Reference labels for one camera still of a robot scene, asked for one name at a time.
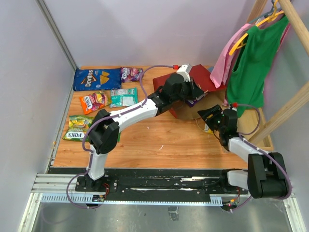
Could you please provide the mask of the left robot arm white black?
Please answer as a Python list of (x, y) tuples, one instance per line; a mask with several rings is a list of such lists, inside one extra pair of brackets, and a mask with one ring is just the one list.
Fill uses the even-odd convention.
[(126, 109), (107, 112), (100, 110), (87, 130), (83, 142), (89, 142), (89, 165), (85, 172), (86, 185), (92, 191), (103, 187), (102, 177), (108, 153), (117, 145), (118, 135), (127, 127), (144, 119), (156, 117), (172, 108), (175, 102), (193, 101), (204, 97), (205, 90), (193, 78), (173, 73), (154, 93)]

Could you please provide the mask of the pink shirt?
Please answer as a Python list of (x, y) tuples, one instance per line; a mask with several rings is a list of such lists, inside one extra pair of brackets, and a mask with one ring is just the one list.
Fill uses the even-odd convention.
[[(225, 84), (230, 73), (235, 72), (238, 65), (244, 64), (245, 61), (247, 64), (258, 62), (258, 66), (269, 69), (289, 26), (286, 17), (266, 26), (242, 26), (228, 41), (211, 72), (210, 79), (215, 86), (218, 88)], [(245, 33), (248, 33), (249, 44), (229, 55), (231, 48)]]

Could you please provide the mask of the purple snack packet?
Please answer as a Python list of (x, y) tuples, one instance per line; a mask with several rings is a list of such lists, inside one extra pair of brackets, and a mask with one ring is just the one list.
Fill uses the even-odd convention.
[(143, 68), (121, 67), (120, 77), (121, 83), (137, 82), (140, 79), (140, 74)]
[(199, 100), (186, 100), (185, 103), (190, 107), (194, 107), (197, 103), (199, 102)]

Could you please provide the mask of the wooden clothes rack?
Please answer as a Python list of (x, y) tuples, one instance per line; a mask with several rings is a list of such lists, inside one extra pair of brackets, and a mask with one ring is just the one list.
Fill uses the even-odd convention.
[(272, 136), (275, 148), (293, 155), (309, 151), (309, 2), (279, 2), (291, 27), (266, 79), (268, 119), (249, 140), (253, 144)]

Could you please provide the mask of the green shirt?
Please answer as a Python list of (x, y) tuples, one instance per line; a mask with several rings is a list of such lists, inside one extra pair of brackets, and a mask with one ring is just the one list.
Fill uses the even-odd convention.
[[(248, 36), (244, 40), (245, 46), (249, 44), (247, 38)], [(238, 117), (243, 115), (248, 105), (256, 108), (264, 105), (264, 82), (270, 69), (271, 67), (264, 69), (258, 66), (258, 62), (247, 64), (247, 61), (245, 61), (244, 64), (238, 65), (235, 72), (231, 72), (226, 97), (229, 104), (234, 102), (244, 104), (244, 106), (238, 107)]]

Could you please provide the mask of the green snack packet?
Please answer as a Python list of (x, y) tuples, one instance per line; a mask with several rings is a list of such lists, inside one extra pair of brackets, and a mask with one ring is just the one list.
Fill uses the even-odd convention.
[(82, 142), (93, 119), (94, 118), (91, 116), (69, 116), (69, 126), (62, 139), (66, 141)]

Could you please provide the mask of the grey clothes hanger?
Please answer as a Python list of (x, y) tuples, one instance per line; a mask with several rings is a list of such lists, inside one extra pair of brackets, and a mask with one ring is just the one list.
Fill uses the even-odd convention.
[(271, 0), (271, 8), (268, 12), (263, 13), (261, 15), (257, 15), (258, 13), (261, 13), (266, 5), (266, 0), (257, 0), (253, 8), (251, 10), (251, 13), (247, 19), (247, 23), (249, 24), (257, 24), (261, 22), (263, 19), (266, 19), (267, 17), (271, 16), (273, 13), (276, 13), (278, 11), (281, 11), (282, 8), (280, 6), (277, 6), (278, 1), (277, 0)]

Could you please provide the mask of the yellow snack packet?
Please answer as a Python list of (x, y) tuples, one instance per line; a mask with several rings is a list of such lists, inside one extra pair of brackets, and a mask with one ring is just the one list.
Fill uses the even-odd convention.
[(205, 123), (204, 131), (207, 134), (214, 134), (214, 132), (209, 128), (209, 126)]

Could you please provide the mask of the orange Fox's candy packet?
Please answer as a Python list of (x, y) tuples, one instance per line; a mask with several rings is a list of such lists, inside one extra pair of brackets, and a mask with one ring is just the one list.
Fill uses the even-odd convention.
[(112, 103), (111, 99), (103, 90), (81, 96), (79, 97), (79, 100), (85, 115), (100, 110)]

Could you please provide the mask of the teal snack packet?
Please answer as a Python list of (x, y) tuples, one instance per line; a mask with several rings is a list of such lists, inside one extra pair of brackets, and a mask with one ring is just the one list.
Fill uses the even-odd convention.
[(137, 88), (111, 90), (111, 108), (128, 107), (138, 103)]

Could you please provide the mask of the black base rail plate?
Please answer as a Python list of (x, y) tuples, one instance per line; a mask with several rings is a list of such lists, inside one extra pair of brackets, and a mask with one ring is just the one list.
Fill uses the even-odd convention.
[(234, 210), (250, 199), (286, 199), (292, 194), (284, 170), (107, 169), (92, 180), (82, 169), (52, 168), (38, 174), (32, 193), (43, 203), (70, 203), (82, 209), (105, 204), (219, 206)]

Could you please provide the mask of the blue Doritos chip bag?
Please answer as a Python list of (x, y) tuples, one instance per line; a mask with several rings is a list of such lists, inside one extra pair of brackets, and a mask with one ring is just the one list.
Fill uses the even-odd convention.
[(111, 90), (121, 88), (120, 68), (77, 69), (74, 75), (73, 90)]

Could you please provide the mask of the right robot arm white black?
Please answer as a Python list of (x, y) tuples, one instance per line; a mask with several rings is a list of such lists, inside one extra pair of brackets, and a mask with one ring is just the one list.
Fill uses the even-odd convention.
[(237, 187), (248, 190), (255, 199), (287, 199), (292, 194), (292, 184), (281, 153), (267, 152), (250, 143), (238, 132), (238, 109), (242, 104), (232, 103), (226, 109), (215, 105), (198, 114), (212, 130), (219, 133), (221, 146), (247, 162), (247, 169), (229, 170), (219, 180), (219, 189), (230, 193)]

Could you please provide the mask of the red brown paper bag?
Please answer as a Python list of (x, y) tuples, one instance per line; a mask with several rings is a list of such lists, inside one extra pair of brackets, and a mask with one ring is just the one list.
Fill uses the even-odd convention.
[(200, 118), (198, 111), (223, 103), (226, 86), (216, 87), (203, 65), (192, 66), (189, 76), (190, 82), (176, 72), (152, 80), (154, 92), (160, 96), (154, 100), (160, 114), (169, 112), (177, 120), (194, 120)]

